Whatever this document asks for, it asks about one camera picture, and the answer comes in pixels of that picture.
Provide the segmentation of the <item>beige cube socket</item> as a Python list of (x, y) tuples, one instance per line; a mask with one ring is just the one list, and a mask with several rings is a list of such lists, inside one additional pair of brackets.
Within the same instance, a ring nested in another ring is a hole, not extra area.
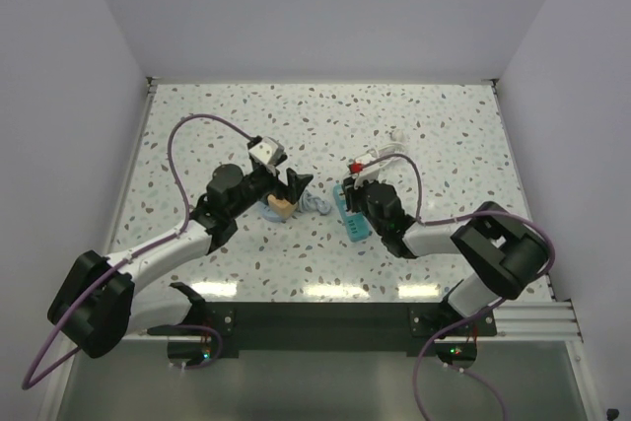
[(277, 198), (273, 194), (269, 194), (267, 196), (267, 205), (269, 209), (281, 220), (287, 220), (290, 218), (298, 207), (297, 204), (291, 203), (286, 199)]

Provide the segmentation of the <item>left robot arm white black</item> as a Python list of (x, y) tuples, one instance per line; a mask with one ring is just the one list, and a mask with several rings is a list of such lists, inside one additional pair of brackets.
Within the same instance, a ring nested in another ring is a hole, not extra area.
[(125, 251), (82, 253), (53, 299), (48, 320), (88, 356), (102, 357), (131, 328), (132, 302), (144, 288), (224, 246), (238, 229), (237, 218), (256, 202), (272, 195), (295, 203), (314, 179), (292, 169), (286, 177), (282, 181), (261, 164), (247, 175), (234, 164), (219, 166), (173, 230)]

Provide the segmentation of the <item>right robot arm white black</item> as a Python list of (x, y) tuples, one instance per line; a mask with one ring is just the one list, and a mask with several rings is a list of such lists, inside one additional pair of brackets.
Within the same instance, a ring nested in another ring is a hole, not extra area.
[(493, 201), (450, 220), (422, 222), (407, 214), (395, 188), (377, 180), (361, 184), (349, 176), (342, 192), (346, 208), (360, 213), (395, 257), (462, 256), (472, 274), (457, 283), (427, 321), (452, 335), (463, 334), (497, 302), (516, 300), (549, 269), (555, 250), (530, 221)]

